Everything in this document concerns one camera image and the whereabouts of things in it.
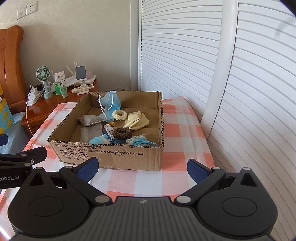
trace white tag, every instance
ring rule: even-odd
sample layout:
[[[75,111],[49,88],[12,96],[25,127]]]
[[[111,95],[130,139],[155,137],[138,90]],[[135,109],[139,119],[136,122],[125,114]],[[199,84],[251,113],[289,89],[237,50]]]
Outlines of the white tag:
[[[113,137],[113,131],[114,131],[114,129],[112,128],[111,125],[109,125],[109,124],[104,125],[104,129],[107,131],[108,135],[109,135],[111,138],[115,139],[115,138]]]

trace phone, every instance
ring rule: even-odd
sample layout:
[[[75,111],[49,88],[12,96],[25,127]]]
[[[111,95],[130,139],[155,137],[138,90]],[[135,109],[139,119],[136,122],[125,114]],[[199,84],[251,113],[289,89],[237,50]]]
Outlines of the phone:
[[[86,68],[84,65],[75,68],[76,80],[87,80]]]

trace gray cloth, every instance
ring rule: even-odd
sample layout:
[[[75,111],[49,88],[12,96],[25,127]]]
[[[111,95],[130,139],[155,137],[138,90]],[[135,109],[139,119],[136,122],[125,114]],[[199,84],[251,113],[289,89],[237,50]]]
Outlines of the gray cloth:
[[[91,139],[102,136],[102,123],[80,128],[80,142],[89,143]]]
[[[78,118],[83,126],[92,126],[97,123],[104,121],[101,117],[97,115],[83,115],[82,117]]]

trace plastic bag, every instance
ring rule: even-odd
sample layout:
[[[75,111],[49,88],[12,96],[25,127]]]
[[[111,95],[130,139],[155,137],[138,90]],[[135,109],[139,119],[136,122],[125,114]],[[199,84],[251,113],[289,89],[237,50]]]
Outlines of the plastic bag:
[[[110,91],[102,98],[99,95],[98,102],[100,103],[102,109],[102,113],[99,115],[99,117],[107,122],[114,121],[112,113],[114,110],[120,110],[121,107],[116,91]]]
[[[0,85],[0,95],[3,95],[3,90]],[[5,97],[0,97],[0,134],[4,134],[14,123],[14,119],[6,103]]]

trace fan grille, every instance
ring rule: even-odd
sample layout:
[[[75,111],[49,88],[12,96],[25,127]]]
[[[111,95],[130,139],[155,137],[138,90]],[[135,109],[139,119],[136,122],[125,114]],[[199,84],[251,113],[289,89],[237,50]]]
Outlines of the fan grille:
[[[46,65],[42,65],[37,69],[36,78],[40,82],[46,82],[50,76],[50,69]]]

